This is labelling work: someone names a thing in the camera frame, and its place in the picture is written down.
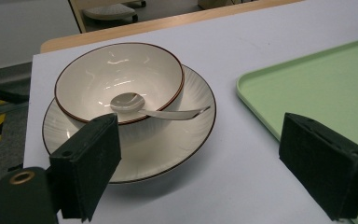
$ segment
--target white table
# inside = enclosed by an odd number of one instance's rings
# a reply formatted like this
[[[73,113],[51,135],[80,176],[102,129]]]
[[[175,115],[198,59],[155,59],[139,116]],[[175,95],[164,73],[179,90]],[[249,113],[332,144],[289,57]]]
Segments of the white table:
[[[216,123],[200,151],[176,169],[108,186],[92,223],[331,223],[279,160],[279,142],[237,97],[236,79],[356,40],[358,0],[306,0],[35,55],[24,166],[49,167],[41,130],[61,70],[100,46],[147,42],[170,50],[207,80]]]

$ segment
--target white ceramic bowl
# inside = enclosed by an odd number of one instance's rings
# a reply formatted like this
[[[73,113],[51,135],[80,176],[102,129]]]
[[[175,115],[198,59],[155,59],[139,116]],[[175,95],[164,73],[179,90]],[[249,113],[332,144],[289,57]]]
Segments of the white ceramic bowl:
[[[75,59],[60,74],[54,93],[65,114],[87,122],[112,113],[111,100],[125,92],[142,95],[146,110],[175,110],[184,82],[181,63],[166,49],[144,43],[122,43],[92,50]],[[134,126],[148,119],[136,112],[117,116],[119,125]]]

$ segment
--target spoon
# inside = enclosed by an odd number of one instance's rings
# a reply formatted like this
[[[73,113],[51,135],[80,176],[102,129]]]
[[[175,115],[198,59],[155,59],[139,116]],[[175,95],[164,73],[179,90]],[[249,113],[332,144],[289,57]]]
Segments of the spoon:
[[[172,120],[193,119],[211,108],[210,106],[206,106],[200,109],[187,111],[150,111],[142,109],[144,105],[144,97],[135,92],[122,93],[114,97],[110,102],[110,107],[117,113],[138,112],[153,118]]]

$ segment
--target green tray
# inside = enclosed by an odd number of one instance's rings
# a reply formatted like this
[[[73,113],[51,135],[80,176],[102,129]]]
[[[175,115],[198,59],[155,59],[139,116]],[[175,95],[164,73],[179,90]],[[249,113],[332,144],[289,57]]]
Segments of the green tray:
[[[358,41],[245,74],[237,91],[278,140],[290,112],[358,144]]]

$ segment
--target plate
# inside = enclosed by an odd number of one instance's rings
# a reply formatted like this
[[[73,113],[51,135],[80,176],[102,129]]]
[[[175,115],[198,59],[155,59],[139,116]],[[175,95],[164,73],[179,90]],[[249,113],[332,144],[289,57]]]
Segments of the plate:
[[[142,142],[122,146],[122,160],[110,183],[130,183],[164,174],[194,155],[209,137],[216,118],[216,102],[208,83],[184,66],[185,86],[179,110],[210,105],[191,120],[173,120],[162,132]],[[54,152],[84,123],[65,115],[53,100],[43,121],[43,141],[48,153]]]

